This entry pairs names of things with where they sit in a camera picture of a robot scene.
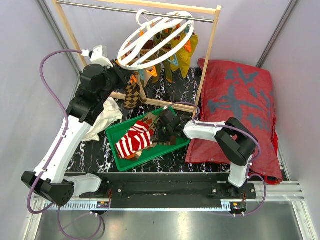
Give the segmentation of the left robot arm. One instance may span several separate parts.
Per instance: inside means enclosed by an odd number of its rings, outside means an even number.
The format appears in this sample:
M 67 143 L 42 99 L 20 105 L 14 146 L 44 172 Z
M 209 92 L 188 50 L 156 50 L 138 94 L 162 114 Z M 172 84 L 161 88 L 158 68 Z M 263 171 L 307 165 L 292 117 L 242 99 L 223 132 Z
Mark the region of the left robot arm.
M 58 136 L 34 171 L 26 171 L 21 181 L 40 197 L 63 207 L 71 198 L 92 193 L 103 198 L 108 193 L 106 178 L 98 173 L 67 177 L 66 170 L 78 145 L 104 110 L 104 103 L 115 90 L 127 87 L 133 71 L 121 68 L 87 65 L 80 74 L 80 85 L 67 107 Z

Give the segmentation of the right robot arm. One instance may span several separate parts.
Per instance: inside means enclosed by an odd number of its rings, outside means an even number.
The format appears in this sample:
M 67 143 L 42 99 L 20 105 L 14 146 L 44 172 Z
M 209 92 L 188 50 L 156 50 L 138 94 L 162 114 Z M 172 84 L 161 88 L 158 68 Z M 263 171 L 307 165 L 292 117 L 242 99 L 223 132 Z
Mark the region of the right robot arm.
M 254 153 L 258 150 L 260 154 L 261 147 L 257 138 L 239 120 L 233 117 L 225 122 L 203 122 L 194 118 L 182 120 L 169 109 L 164 109 L 157 117 L 151 141 L 166 143 L 171 137 L 217 143 L 231 163 L 228 195 L 236 199 L 244 194 Z

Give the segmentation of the brown argyle sock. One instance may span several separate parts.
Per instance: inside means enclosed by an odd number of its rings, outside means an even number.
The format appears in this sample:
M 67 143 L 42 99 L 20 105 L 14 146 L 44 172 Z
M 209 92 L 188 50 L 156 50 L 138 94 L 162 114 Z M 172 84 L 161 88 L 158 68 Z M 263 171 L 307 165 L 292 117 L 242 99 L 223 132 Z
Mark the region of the brown argyle sock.
M 137 83 L 132 83 L 125 88 L 123 107 L 127 110 L 135 109 L 147 101 L 141 96 L 141 89 Z

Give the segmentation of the white round clip hanger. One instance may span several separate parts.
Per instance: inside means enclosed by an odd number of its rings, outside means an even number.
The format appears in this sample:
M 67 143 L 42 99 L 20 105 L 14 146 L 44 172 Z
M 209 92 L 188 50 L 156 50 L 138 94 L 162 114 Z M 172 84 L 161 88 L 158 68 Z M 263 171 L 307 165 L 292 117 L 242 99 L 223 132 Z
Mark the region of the white round clip hanger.
M 174 11 L 146 22 L 140 22 L 141 9 L 135 15 L 139 28 L 122 44 L 117 54 L 118 64 L 126 69 L 150 69 L 162 62 L 178 65 L 178 53 L 193 51 L 195 21 L 187 11 Z

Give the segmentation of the red white striped sock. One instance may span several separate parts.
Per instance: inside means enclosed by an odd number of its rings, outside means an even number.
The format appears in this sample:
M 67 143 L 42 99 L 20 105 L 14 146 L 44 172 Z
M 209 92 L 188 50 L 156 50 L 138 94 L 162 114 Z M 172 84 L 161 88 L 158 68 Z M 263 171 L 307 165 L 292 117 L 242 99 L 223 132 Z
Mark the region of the red white striped sock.
M 151 146 L 154 131 L 142 121 L 137 121 L 128 132 L 115 144 L 121 159 L 130 159 L 136 152 Z

